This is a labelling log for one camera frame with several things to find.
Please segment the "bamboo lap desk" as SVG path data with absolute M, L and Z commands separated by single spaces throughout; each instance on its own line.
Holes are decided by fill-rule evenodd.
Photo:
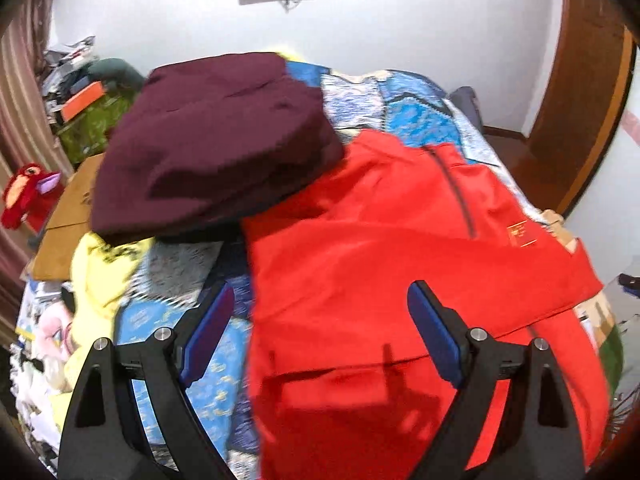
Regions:
M 70 278 L 75 249 L 89 231 L 93 185 L 103 157 L 103 154 L 88 157 L 68 182 L 32 262 L 33 280 L 67 281 Z

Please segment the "red plush toy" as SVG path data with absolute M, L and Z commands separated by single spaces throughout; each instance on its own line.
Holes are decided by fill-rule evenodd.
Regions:
M 27 223 L 39 232 L 64 192 L 62 174 L 35 162 L 26 164 L 9 180 L 2 194 L 1 224 L 17 230 Z

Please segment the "folded maroon garment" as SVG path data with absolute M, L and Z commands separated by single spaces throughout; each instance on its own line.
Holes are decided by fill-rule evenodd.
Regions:
M 345 154 L 323 94 L 277 53 L 157 67 L 108 141 L 90 226 L 113 245 L 262 211 Z

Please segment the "dark green cushion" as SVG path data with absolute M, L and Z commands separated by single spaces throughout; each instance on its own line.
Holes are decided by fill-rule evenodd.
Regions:
M 88 74 L 93 80 L 114 82 L 134 91 L 140 91 L 145 83 L 145 78 L 121 58 L 101 58 L 88 67 Z

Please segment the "yellow printed t-shirt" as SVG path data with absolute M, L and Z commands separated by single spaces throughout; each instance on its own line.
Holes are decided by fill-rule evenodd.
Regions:
M 67 326 L 61 349 L 66 389 L 52 396 L 55 425 L 64 426 L 70 398 L 93 343 L 113 339 L 115 320 L 130 278 L 137 271 L 154 240 L 111 246 L 93 232 L 81 237 L 70 264 L 75 313 Z

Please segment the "orange box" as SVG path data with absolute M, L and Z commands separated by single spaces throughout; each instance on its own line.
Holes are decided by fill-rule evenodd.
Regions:
M 101 81 L 93 81 L 88 84 L 62 105 L 60 113 L 63 122 L 70 122 L 88 106 L 101 99 L 104 94 L 105 90 Z

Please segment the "red zip jacket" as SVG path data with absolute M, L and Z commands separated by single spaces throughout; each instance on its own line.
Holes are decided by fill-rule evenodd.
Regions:
M 471 326 L 549 341 L 586 462 L 610 393 L 575 309 L 601 291 L 582 245 L 530 220 L 450 144 L 366 130 L 312 185 L 243 223 L 255 304 L 248 390 L 265 479 L 405 479 L 454 398 L 407 307 L 417 280 Z

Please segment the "wooden wardrobe frame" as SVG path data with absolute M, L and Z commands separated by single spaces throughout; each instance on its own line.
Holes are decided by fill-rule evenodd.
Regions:
M 568 214 L 597 171 L 628 93 L 634 40 L 610 0 L 563 0 L 546 92 L 528 137 L 536 159 L 526 192 Z

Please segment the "grey backpack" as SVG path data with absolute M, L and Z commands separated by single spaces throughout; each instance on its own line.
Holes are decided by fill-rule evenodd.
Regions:
M 447 98 L 455 107 L 465 114 L 465 117 L 469 119 L 469 122 L 477 128 L 481 134 L 484 134 L 484 124 L 482 114 L 480 114 L 480 104 L 478 104 L 476 92 L 472 87 L 459 87 L 453 92 L 450 92 Z

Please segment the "striped brown curtain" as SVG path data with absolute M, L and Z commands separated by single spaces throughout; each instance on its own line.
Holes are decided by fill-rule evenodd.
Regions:
M 53 0 L 4 0 L 1 5 L 1 183 L 6 185 L 28 162 L 72 173 L 70 161 L 53 139 L 41 97 L 46 78 L 44 50 L 49 41 Z M 1 230 L 1 344 L 9 347 L 22 300 L 20 275 L 32 258 L 23 224 Z

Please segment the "green storage box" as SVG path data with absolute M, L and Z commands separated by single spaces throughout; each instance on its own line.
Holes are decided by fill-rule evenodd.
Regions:
M 132 90 L 108 92 L 58 128 L 55 134 L 74 168 L 106 149 L 111 130 L 134 104 L 136 96 Z

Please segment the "white heart sliding door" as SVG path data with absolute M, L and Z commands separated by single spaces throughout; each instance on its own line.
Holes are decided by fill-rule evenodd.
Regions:
M 604 159 L 566 226 L 608 284 L 639 258 L 639 66 L 631 73 L 620 122 Z

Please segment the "pile of clutter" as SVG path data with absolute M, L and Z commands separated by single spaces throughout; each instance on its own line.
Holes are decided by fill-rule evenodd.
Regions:
M 50 73 L 40 86 L 40 94 L 47 106 L 64 104 L 72 96 L 72 87 L 88 76 L 88 67 L 99 58 L 94 52 L 95 36 L 88 36 L 76 44 L 60 44 L 47 50 L 44 59 Z

